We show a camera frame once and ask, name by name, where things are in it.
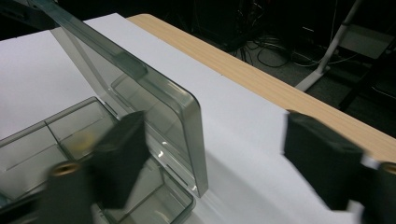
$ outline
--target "white table surface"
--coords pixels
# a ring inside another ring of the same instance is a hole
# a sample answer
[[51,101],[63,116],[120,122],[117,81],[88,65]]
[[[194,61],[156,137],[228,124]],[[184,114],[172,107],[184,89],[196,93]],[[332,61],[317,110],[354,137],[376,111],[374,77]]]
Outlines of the white table surface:
[[[283,157],[287,111],[120,15],[87,23],[201,105],[209,190],[186,223],[359,223],[359,206],[330,211]],[[0,69],[0,139],[95,95],[49,31],[0,42]]]

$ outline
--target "chair leg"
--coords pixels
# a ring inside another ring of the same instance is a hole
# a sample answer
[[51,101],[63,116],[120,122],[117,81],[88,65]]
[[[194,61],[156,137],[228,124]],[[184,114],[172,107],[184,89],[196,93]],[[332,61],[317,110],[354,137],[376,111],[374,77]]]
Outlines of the chair leg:
[[381,56],[373,64],[373,67],[368,71],[355,87],[346,95],[346,97],[339,104],[339,109],[345,111],[352,101],[358,96],[358,94],[364,90],[364,88],[370,87],[379,79],[379,73],[384,67],[389,66],[392,63],[393,58],[396,56],[396,51],[385,50]]

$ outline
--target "brass insert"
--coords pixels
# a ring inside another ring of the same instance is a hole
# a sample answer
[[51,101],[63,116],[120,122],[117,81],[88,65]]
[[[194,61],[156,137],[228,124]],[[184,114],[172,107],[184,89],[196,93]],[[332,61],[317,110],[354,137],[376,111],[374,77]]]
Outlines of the brass insert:
[[75,172],[78,169],[79,169],[78,163],[70,162],[55,167],[55,169],[53,169],[52,171],[52,175],[67,175]]
[[384,166],[384,170],[393,175],[396,175],[396,164],[386,164]]

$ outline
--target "clear plastic container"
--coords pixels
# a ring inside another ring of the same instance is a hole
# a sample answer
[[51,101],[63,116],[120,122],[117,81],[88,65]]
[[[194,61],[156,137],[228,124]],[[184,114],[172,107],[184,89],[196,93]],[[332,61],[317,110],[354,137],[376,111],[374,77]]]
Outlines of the clear plastic container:
[[152,157],[126,206],[104,210],[95,204],[95,222],[183,222],[195,205],[193,194],[201,197],[208,189],[196,99],[54,1],[32,2],[60,25],[51,32],[100,99],[87,99],[1,140],[0,194],[16,202],[42,190],[52,165],[85,160],[94,143],[119,119],[143,110]]

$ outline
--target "plastic lid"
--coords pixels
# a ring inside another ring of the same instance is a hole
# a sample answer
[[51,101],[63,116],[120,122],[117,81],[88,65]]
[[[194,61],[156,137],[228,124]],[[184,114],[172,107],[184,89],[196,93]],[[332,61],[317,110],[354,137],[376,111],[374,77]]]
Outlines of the plastic lid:
[[201,110],[194,96],[52,0],[33,2],[62,26],[52,33],[116,117],[146,112],[152,155],[201,197],[208,184]]

